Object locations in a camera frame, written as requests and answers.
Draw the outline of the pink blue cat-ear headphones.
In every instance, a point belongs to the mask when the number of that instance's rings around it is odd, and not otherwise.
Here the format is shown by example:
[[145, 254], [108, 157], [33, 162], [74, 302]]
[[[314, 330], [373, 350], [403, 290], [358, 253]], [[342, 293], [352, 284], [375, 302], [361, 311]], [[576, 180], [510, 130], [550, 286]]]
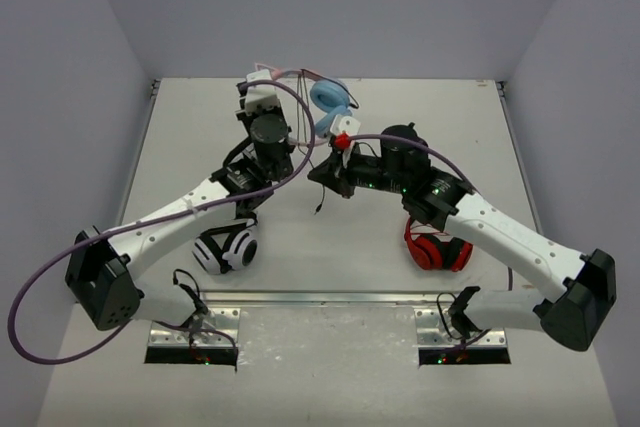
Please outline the pink blue cat-ear headphones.
[[323, 145], [328, 142], [327, 135], [336, 116], [350, 116], [354, 110], [360, 107], [358, 101], [342, 81], [326, 77], [316, 71], [306, 68], [280, 69], [259, 62], [254, 63], [254, 70], [267, 71], [272, 80], [296, 76], [302, 82], [307, 79], [313, 81], [310, 89], [310, 101], [324, 113], [324, 116], [314, 124], [315, 145]]

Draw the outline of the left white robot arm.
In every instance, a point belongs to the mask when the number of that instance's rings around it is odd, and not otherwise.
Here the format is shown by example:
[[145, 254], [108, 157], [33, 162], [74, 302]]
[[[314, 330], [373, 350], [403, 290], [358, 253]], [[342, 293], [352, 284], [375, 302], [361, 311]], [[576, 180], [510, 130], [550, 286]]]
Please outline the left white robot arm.
[[94, 327], [111, 331], [133, 319], [184, 326], [203, 315], [193, 288], [153, 284], [144, 273], [206, 231], [229, 233], [218, 263], [226, 273], [250, 262], [255, 210], [295, 171], [291, 131], [276, 97], [243, 101], [236, 113], [246, 130], [235, 153], [187, 193], [128, 224], [80, 231], [65, 283]]

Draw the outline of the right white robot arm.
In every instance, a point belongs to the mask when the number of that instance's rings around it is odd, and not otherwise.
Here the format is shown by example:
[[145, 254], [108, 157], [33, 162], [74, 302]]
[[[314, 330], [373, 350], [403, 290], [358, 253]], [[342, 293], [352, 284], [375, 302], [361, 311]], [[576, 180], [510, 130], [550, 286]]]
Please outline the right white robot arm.
[[616, 302], [615, 261], [596, 249], [587, 254], [529, 229], [491, 205], [457, 168], [443, 171], [437, 153], [412, 124], [375, 135], [379, 155], [360, 153], [365, 135], [331, 138], [329, 156], [307, 175], [344, 198], [356, 188], [397, 193], [409, 217], [466, 241], [512, 269], [530, 291], [464, 288], [448, 315], [463, 342], [493, 328], [542, 331], [556, 343], [584, 352]]

